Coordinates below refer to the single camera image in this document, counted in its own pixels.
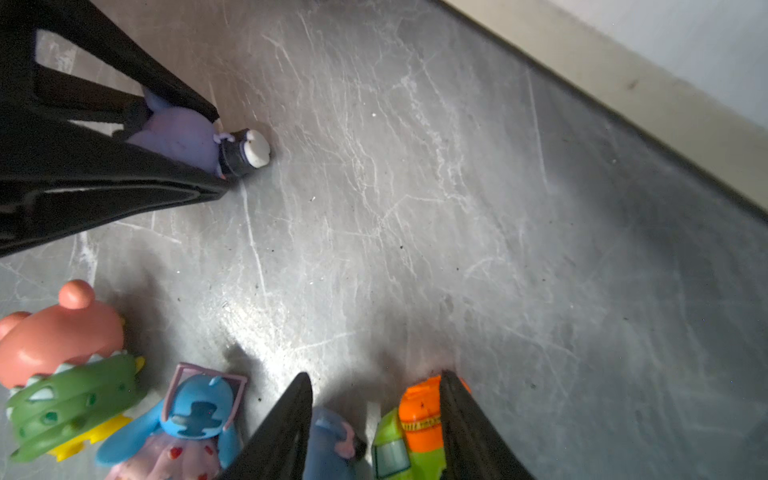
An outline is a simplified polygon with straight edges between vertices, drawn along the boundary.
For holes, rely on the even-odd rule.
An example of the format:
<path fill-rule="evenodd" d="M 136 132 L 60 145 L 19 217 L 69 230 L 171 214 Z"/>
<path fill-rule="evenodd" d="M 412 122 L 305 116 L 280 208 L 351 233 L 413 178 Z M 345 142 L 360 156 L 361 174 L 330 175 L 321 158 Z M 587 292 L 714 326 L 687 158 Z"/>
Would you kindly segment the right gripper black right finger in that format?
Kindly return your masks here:
<path fill-rule="evenodd" d="M 446 457 L 442 479 L 534 479 L 455 372 L 441 372 L 439 391 Z"/>

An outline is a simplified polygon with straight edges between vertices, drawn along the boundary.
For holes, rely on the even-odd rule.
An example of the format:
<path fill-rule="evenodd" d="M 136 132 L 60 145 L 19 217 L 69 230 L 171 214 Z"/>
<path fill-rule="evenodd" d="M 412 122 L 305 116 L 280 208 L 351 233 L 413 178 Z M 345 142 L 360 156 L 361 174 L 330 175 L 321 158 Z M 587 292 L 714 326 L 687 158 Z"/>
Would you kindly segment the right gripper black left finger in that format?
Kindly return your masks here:
<path fill-rule="evenodd" d="M 310 376 L 301 372 L 219 479 L 301 479 L 312 406 Z"/>

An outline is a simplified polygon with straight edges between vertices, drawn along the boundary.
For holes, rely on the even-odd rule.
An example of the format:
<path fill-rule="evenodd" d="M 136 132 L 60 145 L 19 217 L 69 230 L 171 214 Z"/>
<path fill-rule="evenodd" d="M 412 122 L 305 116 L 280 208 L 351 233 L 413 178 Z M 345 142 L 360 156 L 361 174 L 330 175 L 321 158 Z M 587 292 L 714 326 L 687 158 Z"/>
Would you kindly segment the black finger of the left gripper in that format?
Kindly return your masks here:
<path fill-rule="evenodd" d="M 221 198 L 228 182 L 92 129 L 125 123 L 136 95 L 40 65 L 55 33 L 173 104 L 216 108 L 88 1 L 1 5 L 1 252 L 14 254 L 125 217 Z"/>

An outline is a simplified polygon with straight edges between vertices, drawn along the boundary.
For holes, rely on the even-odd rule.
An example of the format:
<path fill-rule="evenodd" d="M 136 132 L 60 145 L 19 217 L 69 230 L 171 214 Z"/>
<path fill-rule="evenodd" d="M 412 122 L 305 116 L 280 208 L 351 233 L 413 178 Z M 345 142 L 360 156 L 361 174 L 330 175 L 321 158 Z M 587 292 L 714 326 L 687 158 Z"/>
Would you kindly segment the green orange toy car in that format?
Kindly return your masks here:
<path fill-rule="evenodd" d="M 409 387 L 378 423 L 372 444 L 376 479 L 439 480 L 446 468 L 439 375 Z"/>

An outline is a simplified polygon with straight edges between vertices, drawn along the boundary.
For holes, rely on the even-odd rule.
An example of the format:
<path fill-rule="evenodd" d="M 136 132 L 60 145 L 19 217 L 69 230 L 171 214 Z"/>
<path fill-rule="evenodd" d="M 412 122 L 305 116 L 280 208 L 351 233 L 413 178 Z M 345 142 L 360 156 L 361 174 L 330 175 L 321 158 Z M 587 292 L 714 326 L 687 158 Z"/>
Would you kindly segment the purple bat toy figure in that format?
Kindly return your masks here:
<path fill-rule="evenodd" d="M 218 132 L 199 112 L 142 91 L 149 117 L 128 144 L 222 179 L 242 178 L 270 163 L 271 147 L 259 131 Z"/>

